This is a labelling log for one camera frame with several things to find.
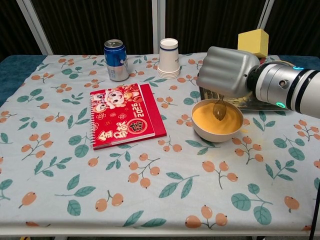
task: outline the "dark curtain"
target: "dark curtain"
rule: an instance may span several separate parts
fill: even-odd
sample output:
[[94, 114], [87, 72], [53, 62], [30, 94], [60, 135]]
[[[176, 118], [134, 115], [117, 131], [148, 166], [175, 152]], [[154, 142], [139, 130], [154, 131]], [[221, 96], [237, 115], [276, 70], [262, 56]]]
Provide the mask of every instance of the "dark curtain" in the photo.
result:
[[211, 46], [238, 48], [238, 34], [255, 30], [265, 0], [166, 0], [165, 37], [179, 53], [207, 52]]
[[41, 55], [17, 1], [0, 0], [0, 62], [10, 55]]
[[150, 0], [32, 0], [54, 54], [101, 55], [120, 39], [127, 54], [153, 53]]
[[276, 0], [265, 26], [269, 53], [320, 57], [320, 1]]

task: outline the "yellow block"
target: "yellow block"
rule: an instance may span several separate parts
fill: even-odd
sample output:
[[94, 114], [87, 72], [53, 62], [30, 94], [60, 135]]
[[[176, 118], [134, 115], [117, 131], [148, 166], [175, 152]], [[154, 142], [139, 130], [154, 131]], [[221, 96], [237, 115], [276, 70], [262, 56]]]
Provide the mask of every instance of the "yellow block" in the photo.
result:
[[238, 35], [238, 50], [247, 51], [258, 58], [268, 56], [269, 35], [262, 29], [247, 31]]

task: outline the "silver robotic hand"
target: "silver robotic hand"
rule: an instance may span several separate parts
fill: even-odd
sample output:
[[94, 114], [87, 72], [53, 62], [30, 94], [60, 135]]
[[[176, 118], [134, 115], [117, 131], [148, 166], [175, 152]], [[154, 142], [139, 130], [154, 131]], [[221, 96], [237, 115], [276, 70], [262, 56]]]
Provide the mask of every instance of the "silver robotic hand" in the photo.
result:
[[212, 46], [197, 85], [231, 98], [253, 93], [262, 102], [320, 119], [320, 72], [283, 61], [260, 64], [246, 51]]

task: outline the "soda can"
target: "soda can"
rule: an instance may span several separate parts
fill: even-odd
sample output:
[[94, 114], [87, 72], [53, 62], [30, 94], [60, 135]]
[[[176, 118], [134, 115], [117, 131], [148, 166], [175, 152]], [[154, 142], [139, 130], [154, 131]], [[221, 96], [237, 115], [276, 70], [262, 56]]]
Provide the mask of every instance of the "soda can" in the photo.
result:
[[109, 77], [113, 81], [123, 81], [129, 77], [126, 47], [119, 39], [104, 43], [104, 56]]

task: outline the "spiral notebook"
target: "spiral notebook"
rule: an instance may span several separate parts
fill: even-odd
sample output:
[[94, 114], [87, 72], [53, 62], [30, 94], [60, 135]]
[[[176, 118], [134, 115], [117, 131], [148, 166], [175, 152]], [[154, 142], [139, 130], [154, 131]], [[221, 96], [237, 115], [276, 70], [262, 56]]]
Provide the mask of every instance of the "spiral notebook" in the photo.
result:
[[148, 83], [93, 91], [90, 105], [94, 150], [167, 135]]

